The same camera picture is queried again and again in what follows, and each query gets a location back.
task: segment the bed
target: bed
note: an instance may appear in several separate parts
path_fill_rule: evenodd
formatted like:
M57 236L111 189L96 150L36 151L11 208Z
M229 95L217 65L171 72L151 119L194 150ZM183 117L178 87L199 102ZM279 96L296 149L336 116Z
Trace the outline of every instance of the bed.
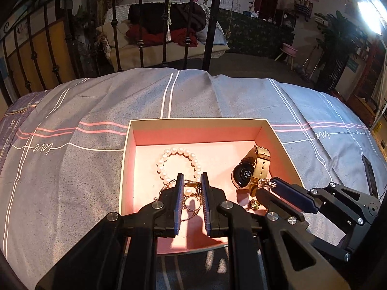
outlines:
M133 69L135 67L141 67L140 64L140 52L137 45L129 44L126 39L125 33L128 30L128 11L129 7L132 4L125 4L116 7L116 17L119 21L117 26L117 38L118 38L118 46L119 46L119 58L121 62L121 67L124 71L128 69ZM209 23L210 10L209 8L202 4L198 3L202 7L202 9L206 12L206 23ZM104 45L104 52L106 57L110 60L113 65L115 71L117 71L117 56L115 52L115 43L114 43L114 35L113 28L111 26L111 22L113 19L113 9L109 9L103 26L97 28L99 34L105 32L106 40ZM216 32L223 36L223 30L218 22L216 22ZM198 42L197 47L188 48L188 58L190 59L202 59L204 54L205 45L201 42ZM212 58L219 58L222 56L229 47L225 44L214 44L212 48ZM184 59L184 51L185 47L177 45L176 43L170 42L167 44L167 61L173 62L177 60ZM149 67L153 65L159 65L163 60L163 46L152 46L152 47L144 47L144 67Z
M0 249L29 289L118 210L129 121L168 114L268 119L307 189L333 181L369 193L364 155L384 198L387 166L378 146L359 118L327 94L171 68L74 80L22 97L1 121ZM320 214L305 218L324 240L342 238ZM227 248L159 257L157 289L227 289L227 260Z

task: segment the tassel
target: tassel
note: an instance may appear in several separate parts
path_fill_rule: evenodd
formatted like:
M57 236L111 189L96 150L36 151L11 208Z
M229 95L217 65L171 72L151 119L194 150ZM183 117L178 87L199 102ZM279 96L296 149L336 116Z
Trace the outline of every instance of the tassel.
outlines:
M172 41L171 40L171 30L169 29L169 26L168 26L168 29L167 29L167 42L170 42Z

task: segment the potted plant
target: potted plant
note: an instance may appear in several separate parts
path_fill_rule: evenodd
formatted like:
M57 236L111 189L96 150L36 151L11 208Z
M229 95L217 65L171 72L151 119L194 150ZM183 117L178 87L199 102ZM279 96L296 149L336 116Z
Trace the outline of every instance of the potted plant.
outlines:
M367 40L367 36L358 30L357 26L336 11L336 17L326 15L328 27L321 30L324 39L316 38L318 48L323 50L318 67L323 64L315 85L315 90L329 92L340 80L350 55L357 56L357 49L361 47L361 39Z

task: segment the floor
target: floor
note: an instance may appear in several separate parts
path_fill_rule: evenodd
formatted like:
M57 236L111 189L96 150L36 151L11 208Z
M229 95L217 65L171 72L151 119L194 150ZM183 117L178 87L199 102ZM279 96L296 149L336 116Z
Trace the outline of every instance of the floor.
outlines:
M189 59L188 69L202 69L201 59ZM168 63L175 69L183 68L183 60ZM209 73L212 76L226 75L239 78L272 78L281 83L313 88L314 84L301 79L284 61L249 56L247 54L225 53L220 58L211 59Z

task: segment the bed rail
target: bed rail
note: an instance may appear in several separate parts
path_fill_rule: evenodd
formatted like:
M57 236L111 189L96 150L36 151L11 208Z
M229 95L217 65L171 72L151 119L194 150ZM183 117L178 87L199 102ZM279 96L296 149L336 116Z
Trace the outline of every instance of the bed rail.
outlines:
M34 44L34 37L36 37L37 33L33 32L31 29L31 20L32 16L34 16L36 13L42 13L44 18L44 26L41 32L45 33L45 42L47 44L48 48L48 54L46 54L45 57L49 58L49 63L52 64L52 68L50 67L50 73L52 72L55 75L55 82L57 81L57 84L62 84L64 81L69 81L67 79L63 79L63 75L68 75L68 73L65 73L67 71L63 70L64 67L60 68L57 58L57 51L53 50L53 42L52 42L52 34L53 32L50 32L50 27L52 24L49 23L48 20L48 5L52 2L56 2L56 4L59 4L60 11L60 18L63 19L63 29L65 34L65 42L67 45L67 51L68 56L70 60L70 65L72 67L72 70L74 71L74 75L76 78L82 78L82 77L95 77L100 76L106 73L106 71L101 70L101 63L98 60L98 52L95 46L95 42L97 41L96 31L95 28L97 27L97 10L96 10L96 0L86 0L86 22L87 22L87 29L84 29L84 34L88 39L89 45L87 47L87 57L90 58L90 64L88 67L85 66L87 63L81 61L81 56L78 51L78 45L77 45L77 38L75 36L75 30L74 30L74 17L72 15L72 7L69 0L20 0L15 7L13 8L12 12L9 14L9 18L13 16L15 18L15 14L18 14L18 17L14 22L6 23L3 26L3 35L0 40L2 43L3 48L3 56L4 56L4 62L5 67L7 69L7 73L3 73L0 77L0 91L4 96L4 99L7 103L7 105L11 105L12 101L16 98L20 98L21 93L20 90L22 90L20 82L20 75L22 75L24 80L24 86L26 87L28 92L32 92L31 88L31 71L26 72L26 68L30 68L30 64L26 63L26 56L25 51L23 51L23 55L21 55L21 48L25 47L25 44L29 44L29 50L31 53L30 59L33 61L34 66L34 73L37 75L37 84L32 84L33 88L38 88L41 86L43 90L51 89L53 86L56 86L56 83L53 85L52 81L47 82L47 75L49 73L46 72L47 70L47 64L45 62L44 66L42 64L42 59L38 59L39 57L39 47L36 42ZM171 0L165 0L164 1L164 13L162 14L163 19L163 60L162 60L162 66L168 66L168 58L167 58L167 31L168 31L168 19L170 17L170 11L168 8L168 5L170 4ZM192 21L192 11L193 11L193 5L195 0L190 0L189 5L189 13L188 13L188 23L187 23L187 35L185 38L185 51L184 51L184 61L183 61L183 69L187 68L187 61L188 61L188 46L191 42L191 38L188 34L188 29L191 26ZM203 65L202 69L205 71L208 71L210 67L210 60L211 60L211 53L212 53L212 46L214 42L214 36L215 36L215 29L216 29L216 20L217 20L217 14L219 9L220 0L212 0L211 4L211 11L210 11L210 17L209 17L209 23L208 23L208 33L207 33L207 39L206 39L206 47L204 52L204 59L203 59ZM117 65L118 65L118 72L123 71L121 67L121 60L119 56L119 41L117 37L117 25L119 21L117 20L117 14L116 14L116 6L117 6L117 0L111 0L111 7L112 7L112 13L113 18L111 21L111 26L113 29L113 35L114 35L114 47L115 47L115 53L117 58ZM143 35L142 35L142 27L143 27L143 0L139 0L139 26L140 26L140 36L139 41L137 43L139 48L139 55L140 55L140 61L141 61L141 67L144 67L144 41L143 41ZM21 24L26 23L28 35L26 36L26 40L21 40L21 42L18 41L18 27ZM12 43L14 43L15 49L13 48L13 45L10 43L10 39L12 40ZM12 59L12 62L10 61L11 56L16 55L17 61ZM21 73L14 74L13 70L20 70ZM6 76L8 74L9 76L9 84L6 86L4 75Z

